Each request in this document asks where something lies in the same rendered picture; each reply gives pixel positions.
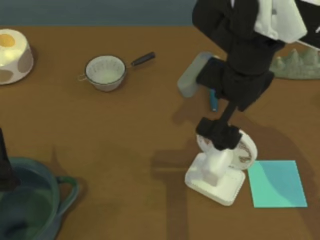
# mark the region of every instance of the pot handle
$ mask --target pot handle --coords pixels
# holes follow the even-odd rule
[[[60,203],[56,216],[61,217],[76,201],[79,195],[79,184],[77,180],[70,176],[58,176],[56,177],[57,183],[60,184],[70,184],[72,186],[71,193],[68,197]]]

